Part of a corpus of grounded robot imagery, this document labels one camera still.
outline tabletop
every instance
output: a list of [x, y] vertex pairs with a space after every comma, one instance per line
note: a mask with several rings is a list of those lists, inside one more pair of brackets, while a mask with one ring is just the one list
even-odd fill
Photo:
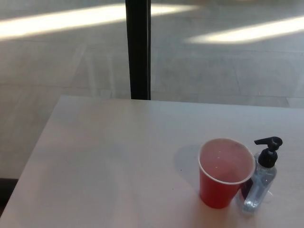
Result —
[[[304, 222], [304, 110], [63, 96], [0, 228], [286, 228]], [[198, 197], [201, 145], [227, 137], [252, 153], [279, 136], [273, 196], [255, 216]]]

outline pump nozzle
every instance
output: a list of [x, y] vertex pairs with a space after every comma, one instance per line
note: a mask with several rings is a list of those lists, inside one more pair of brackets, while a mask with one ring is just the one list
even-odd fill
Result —
[[283, 144], [282, 139], [279, 137], [270, 137], [265, 139], [259, 139], [255, 140], [256, 145], [267, 145], [269, 148], [269, 151], [274, 152], [279, 149], [279, 147]]

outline tiled floor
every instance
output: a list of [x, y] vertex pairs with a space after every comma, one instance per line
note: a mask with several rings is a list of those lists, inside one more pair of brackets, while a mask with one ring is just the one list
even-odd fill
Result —
[[[130, 98], [123, 15], [13, 36], [6, 23], [123, 3], [0, 1], [0, 177], [20, 176], [60, 95]], [[304, 108], [304, 0], [152, 3], [153, 100]]]

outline cup rim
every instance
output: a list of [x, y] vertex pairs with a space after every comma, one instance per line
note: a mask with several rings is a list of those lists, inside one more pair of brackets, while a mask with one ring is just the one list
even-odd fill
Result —
[[[225, 181], [218, 180], [218, 179], [216, 179], [216, 178], [214, 178], [214, 177], [211, 177], [211, 176], [203, 169], [203, 167], [202, 167], [202, 165], [201, 165], [201, 163], [200, 163], [200, 154], [201, 154], [201, 152], [202, 152], [202, 148], [204, 147], [205, 144], [207, 144], [207, 143], [209, 143], [209, 142], [211, 142], [211, 141], [213, 141], [213, 140], [219, 140], [219, 139], [228, 139], [228, 140], [230, 140], [230, 141], [233, 141], [233, 142], [235, 142], [235, 143], [238, 143], [238, 144], [242, 145], [243, 147], [245, 147], [245, 149], [247, 150], [247, 152], [250, 154], [251, 161], [252, 161], [252, 170], [251, 170], [251, 172], [249, 173], [249, 175], [248, 175], [245, 179], [243, 179], [243, 180], [241, 180], [241, 181], [238, 181], [238, 182], [225, 182]], [[252, 175], [253, 175], [253, 173], [254, 173], [254, 171], [255, 171], [255, 166], [256, 166], [256, 164], [255, 164], [255, 163], [256, 163], [256, 162], [255, 162], [255, 158], [253, 157], [253, 154], [251, 153], [251, 151], [250, 151], [244, 144], [241, 144], [240, 142], [238, 142], [238, 141], [236, 141], [236, 140], [234, 140], [234, 139], [230, 139], [230, 138], [215, 138], [215, 139], [211, 139], [211, 140], [206, 141], [206, 142], [200, 147], [199, 154], [198, 154], [198, 162], [199, 162], [199, 168], [200, 168], [200, 170], [202, 170], [202, 171], [204, 172], [204, 174], [206, 174], [206, 176], [208, 176], [210, 179], [214, 180], [215, 182], [218, 182], [218, 183], [221, 183], [221, 184], [226, 184], [226, 185], [237, 185], [237, 184], [241, 184], [241, 183], [246, 182], [247, 180], [249, 180], [249, 179], [252, 177]]]

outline red plastic cup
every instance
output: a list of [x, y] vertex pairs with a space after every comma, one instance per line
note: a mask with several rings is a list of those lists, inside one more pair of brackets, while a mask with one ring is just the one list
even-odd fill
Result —
[[232, 139], [206, 142], [198, 159], [199, 196], [211, 208], [228, 206], [255, 170], [255, 160], [249, 149]]

